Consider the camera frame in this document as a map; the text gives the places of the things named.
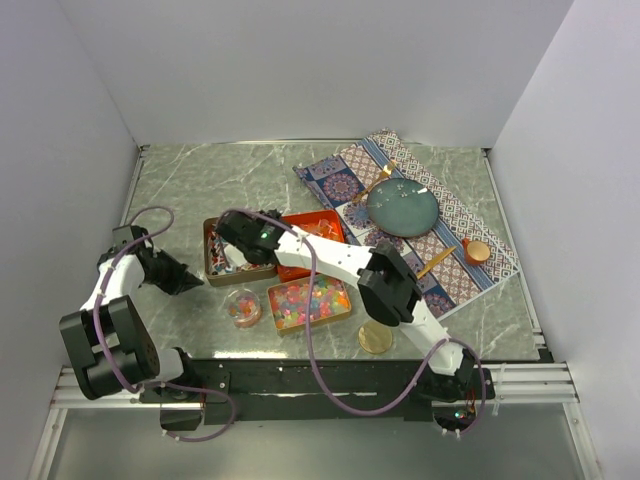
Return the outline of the clear plastic jar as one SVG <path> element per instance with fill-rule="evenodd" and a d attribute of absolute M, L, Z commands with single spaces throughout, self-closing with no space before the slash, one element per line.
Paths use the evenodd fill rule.
<path fill-rule="evenodd" d="M 224 309 L 237 328 L 254 326 L 262 317 L 258 296 L 248 289 L 236 289 L 224 300 Z"/>

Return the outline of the orange tin lollipop candies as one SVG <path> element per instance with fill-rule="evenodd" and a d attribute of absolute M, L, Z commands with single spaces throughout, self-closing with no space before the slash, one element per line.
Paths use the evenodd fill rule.
<path fill-rule="evenodd" d="M 329 209 L 284 215 L 282 220 L 290 225 L 300 227 L 307 233 L 341 243 L 345 242 L 339 216 L 334 210 Z M 277 273 L 280 281 L 286 283 L 308 277 L 310 271 L 303 268 L 278 266 Z"/>

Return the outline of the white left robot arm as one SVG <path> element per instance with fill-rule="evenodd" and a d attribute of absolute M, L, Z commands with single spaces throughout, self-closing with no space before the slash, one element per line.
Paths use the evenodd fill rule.
<path fill-rule="evenodd" d="M 179 347 L 156 348 L 134 294 L 148 284 L 175 296 L 204 281 L 157 249 L 143 227 L 118 227 L 113 239 L 98 261 L 99 278 L 89 299 L 59 322 L 79 388 L 87 399 L 97 400 L 126 386 L 163 384 L 174 400 L 188 401 L 201 385 L 190 356 Z"/>

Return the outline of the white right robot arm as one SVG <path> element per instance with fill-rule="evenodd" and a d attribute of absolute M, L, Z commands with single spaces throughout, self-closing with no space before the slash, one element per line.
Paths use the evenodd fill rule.
<path fill-rule="evenodd" d="M 417 377 L 430 370 L 449 398 L 476 393 L 487 399 L 487 379 L 472 348 L 451 337 L 431 313 L 413 270 L 397 249 L 332 241 L 291 226 L 276 211 L 231 209 L 221 214 L 216 233 L 252 264 L 278 264 L 321 273 L 354 286 L 368 315 L 380 324 L 399 328 L 425 355 Z"/>

